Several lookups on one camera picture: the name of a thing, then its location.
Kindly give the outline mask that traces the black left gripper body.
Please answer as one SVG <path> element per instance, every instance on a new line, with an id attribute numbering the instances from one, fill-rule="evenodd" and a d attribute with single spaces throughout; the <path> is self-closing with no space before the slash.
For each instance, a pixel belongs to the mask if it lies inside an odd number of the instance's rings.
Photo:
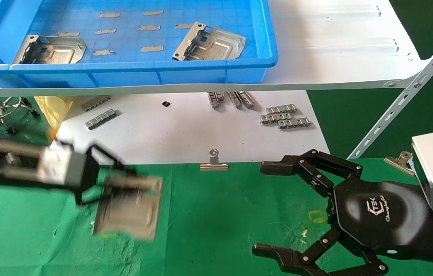
<path id="1" fill-rule="evenodd" d="M 90 154 L 74 153 L 69 161 L 69 190 L 82 193 L 97 183 L 100 166 Z"/>

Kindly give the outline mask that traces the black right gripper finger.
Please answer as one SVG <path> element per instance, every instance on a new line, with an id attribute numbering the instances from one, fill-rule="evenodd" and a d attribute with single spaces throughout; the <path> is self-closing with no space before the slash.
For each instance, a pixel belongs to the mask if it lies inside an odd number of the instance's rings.
<path id="1" fill-rule="evenodd" d="M 383 276 L 389 272 L 388 266 L 371 251 L 362 251 L 360 257 L 364 265 L 327 272 L 317 264 L 327 250 L 341 240 L 341 231 L 330 229 L 304 253 L 291 248 L 256 243 L 252 247 L 255 256 L 274 259 L 284 273 L 299 276 Z"/>
<path id="2" fill-rule="evenodd" d="M 347 179 L 360 177 L 362 166 L 318 150 L 310 150 L 302 155 L 285 155 L 281 161 L 263 161 L 260 173 L 264 175 L 298 175 L 320 196 L 326 198 L 333 194 L 334 183 L 322 171 Z"/>

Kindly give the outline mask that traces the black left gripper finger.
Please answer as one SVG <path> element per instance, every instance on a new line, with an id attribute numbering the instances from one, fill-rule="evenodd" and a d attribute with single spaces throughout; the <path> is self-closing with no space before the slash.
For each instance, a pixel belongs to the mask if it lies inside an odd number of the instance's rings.
<path id="1" fill-rule="evenodd" d="M 101 157 L 107 158 L 112 165 L 103 171 L 105 177 L 128 177 L 137 176 L 135 169 L 127 168 L 119 157 L 111 154 L 108 150 L 99 145 L 91 145 L 87 148 L 87 176 L 98 177 L 101 172 L 101 165 L 93 156 L 93 153 L 98 153 Z"/>
<path id="2" fill-rule="evenodd" d="M 103 185 L 94 185 L 82 192 L 75 192 L 76 206 L 87 206 L 111 198 L 111 190 Z"/>

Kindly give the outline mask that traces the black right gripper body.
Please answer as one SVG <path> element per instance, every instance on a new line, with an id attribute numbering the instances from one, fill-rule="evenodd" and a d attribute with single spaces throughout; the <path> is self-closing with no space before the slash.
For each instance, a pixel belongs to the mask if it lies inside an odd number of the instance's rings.
<path id="1" fill-rule="evenodd" d="M 331 204 L 339 244 L 353 255 L 433 262 L 433 213 L 420 186 L 350 177 L 334 187 Z"/>

